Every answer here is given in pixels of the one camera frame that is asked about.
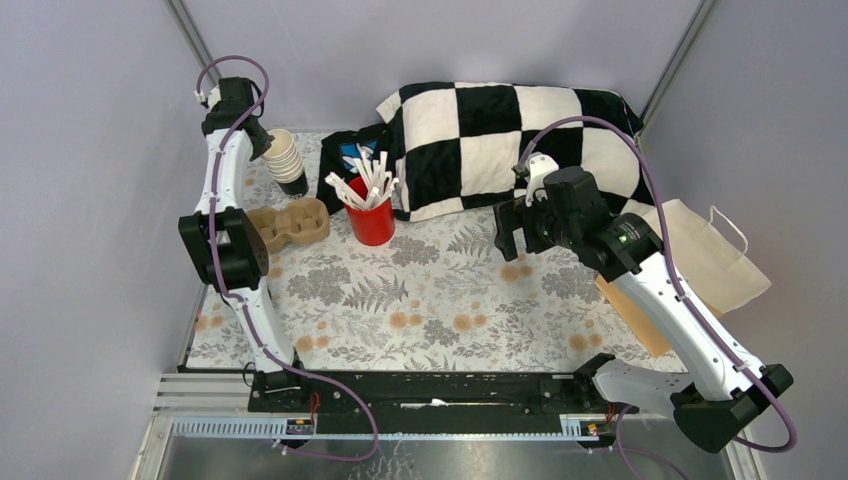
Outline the brown pulp cup carrier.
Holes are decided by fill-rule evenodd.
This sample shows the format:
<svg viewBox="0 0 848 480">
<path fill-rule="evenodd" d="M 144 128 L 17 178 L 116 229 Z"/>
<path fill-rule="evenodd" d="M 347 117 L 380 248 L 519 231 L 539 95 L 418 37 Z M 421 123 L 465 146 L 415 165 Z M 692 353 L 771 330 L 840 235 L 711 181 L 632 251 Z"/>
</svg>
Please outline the brown pulp cup carrier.
<svg viewBox="0 0 848 480">
<path fill-rule="evenodd" d="M 283 209 L 263 207 L 247 212 L 269 253 L 289 243 L 309 245 L 326 239 L 330 233 L 329 212 L 317 198 L 301 198 Z"/>
</svg>

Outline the white brown paper bag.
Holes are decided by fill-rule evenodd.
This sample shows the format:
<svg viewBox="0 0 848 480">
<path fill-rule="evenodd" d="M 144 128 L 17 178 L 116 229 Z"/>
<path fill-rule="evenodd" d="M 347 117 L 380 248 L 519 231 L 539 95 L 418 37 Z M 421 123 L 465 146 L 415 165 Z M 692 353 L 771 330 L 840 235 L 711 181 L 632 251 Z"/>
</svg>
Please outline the white brown paper bag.
<svg viewBox="0 0 848 480">
<path fill-rule="evenodd" d="M 747 237 L 716 207 L 707 219 L 681 200 L 663 204 L 677 269 L 715 317 L 746 305 L 771 287 L 747 257 Z M 595 285 L 653 357 L 672 351 L 648 316 L 616 286 L 597 276 Z"/>
</svg>

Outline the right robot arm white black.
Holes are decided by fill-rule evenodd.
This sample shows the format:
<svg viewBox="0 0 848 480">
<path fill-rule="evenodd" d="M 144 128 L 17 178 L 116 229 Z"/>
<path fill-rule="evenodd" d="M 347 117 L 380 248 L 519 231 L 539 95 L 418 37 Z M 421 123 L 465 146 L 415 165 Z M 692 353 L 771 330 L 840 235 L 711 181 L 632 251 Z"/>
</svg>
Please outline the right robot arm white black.
<svg viewBox="0 0 848 480">
<path fill-rule="evenodd" d="M 645 313 L 686 367 L 669 373 L 598 355 L 579 371 L 575 402 L 597 412 L 627 404 L 675 421 L 696 446 L 717 453 L 773 406 L 794 379 L 781 364 L 766 365 L 720 324 L 682 274 L 667 264 L 669 250 L 639 215 L 614 214 L 594 176 L 534 154 L 513 166 L 526 192 L 494 207 L 495 245 L 506 261 L 526 250 L 562 247 Z"/>
</svg>

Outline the red cup holder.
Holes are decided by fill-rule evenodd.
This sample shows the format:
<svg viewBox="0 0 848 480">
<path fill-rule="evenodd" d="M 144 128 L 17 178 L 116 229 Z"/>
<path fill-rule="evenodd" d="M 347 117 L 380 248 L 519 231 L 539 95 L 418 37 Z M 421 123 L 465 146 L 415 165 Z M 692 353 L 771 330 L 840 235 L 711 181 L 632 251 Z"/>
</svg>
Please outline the red cup holder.
<svg viewBox="0 0 848 480">
<path fill-rule="evenodd" d="M 383 245 L 395 233 L 395 217 L 389 199 L 372 210 L 357 210 L 348 205 L 345 210 L 349 215 L 354 236 L 363 245 Z"/>
</svg>

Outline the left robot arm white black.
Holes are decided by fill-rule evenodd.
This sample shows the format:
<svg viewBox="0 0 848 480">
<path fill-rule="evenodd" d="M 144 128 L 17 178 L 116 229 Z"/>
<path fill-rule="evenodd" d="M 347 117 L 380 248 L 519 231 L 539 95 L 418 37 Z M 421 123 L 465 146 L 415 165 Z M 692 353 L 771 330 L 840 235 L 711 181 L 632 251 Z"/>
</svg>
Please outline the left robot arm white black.
<svg viewBox="0 0 848 480">
<path fill-rule="evenodd" d="M 220 80 L 196 97 L 207 113 L 201 124 L 207 167 L 201 197 L 178 231 L 200 280 L 235 313 L 250 346 L 254 367 L 251 395 L 296 411 L 309 401 L 310 385 L 294 372 L 299 358 L 276 323 L 267 285 L 269 254 L 241 207 L 245 166 L 271 145 L 259 124 L 259 88 L 243 77 Z"/>
</svg>

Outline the stack of paper cups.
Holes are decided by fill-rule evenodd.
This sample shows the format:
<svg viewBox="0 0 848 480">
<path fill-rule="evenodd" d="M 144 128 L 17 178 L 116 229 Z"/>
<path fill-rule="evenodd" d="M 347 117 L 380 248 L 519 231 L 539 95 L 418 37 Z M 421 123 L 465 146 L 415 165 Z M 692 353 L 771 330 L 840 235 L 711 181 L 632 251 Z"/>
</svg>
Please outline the stack of paper cups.
<svg viewBox="0 0 848 480">
<path fill-rule="evenodd" d="M 287 197 L 304 197 L 309 185 L 293 134 L 285 129 L 271 129 L 267 133 L 271 143 L 261 157 L 271 178 Z"/>
</svg>

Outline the right aluminium frame post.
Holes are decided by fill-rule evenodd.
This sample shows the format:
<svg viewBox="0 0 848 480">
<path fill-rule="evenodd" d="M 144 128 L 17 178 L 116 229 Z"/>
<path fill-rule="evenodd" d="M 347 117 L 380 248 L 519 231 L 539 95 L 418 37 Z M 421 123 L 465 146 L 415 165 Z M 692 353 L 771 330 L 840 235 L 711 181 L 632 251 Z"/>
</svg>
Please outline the right aluminium frame post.
<svg viewBox="0 0 848 480">
<path fill-rule="evenodd" d="M 673 82 L 720 4 L 719 0 L 701 0 L 698 3 L 642 111 L 641 118 L 645 128 L 648 128 L 656 117 Z"/>
</svg>

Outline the black white checkered blanket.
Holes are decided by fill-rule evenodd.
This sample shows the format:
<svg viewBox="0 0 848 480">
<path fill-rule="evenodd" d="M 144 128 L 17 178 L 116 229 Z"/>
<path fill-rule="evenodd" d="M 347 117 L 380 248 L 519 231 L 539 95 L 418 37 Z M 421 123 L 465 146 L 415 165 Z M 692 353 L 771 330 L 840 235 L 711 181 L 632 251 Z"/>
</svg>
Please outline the black white checkered blanket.
<svg viewBox="0 0 848 480">
<path fill-rule="evenodd" d="M 643 122 L 618 93 L 506 83 L 424 82 L 399 88 L 376 108 L 387 128 L 385 150 L 399 180 L 395 216 L 408 222 L 480 207 L 523 195 L 527 183 L 513 168 L 534 138 L 535 152 L 561 167 L 590 172 L 615 213 L 642 213 L 654 205 L 628 137 Z"/>
</svg>

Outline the black blue printed cloth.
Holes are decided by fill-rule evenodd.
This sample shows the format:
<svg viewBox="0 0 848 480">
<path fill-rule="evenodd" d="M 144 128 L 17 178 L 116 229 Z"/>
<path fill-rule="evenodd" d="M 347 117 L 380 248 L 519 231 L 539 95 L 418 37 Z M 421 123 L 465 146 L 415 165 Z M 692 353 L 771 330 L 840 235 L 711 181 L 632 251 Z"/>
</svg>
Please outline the black blue printed cloth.
<svg viewBox="0 0 848 480">
<path fill-rule="evenodd" d="M 377 160 L 379 153 L 388 151 L 391 143 L 391 133 L 384 123 L 335 132 L 321 141 L 316 198 L 324 203 L 330 215 L 343 210 L 344 205 L 325 178 L 335 173 L 346 183 L 352 181 L 359 176 L 355 158 L 361 158 L 361 154 L 365 153 L 368 159 Z"/>
</svg>

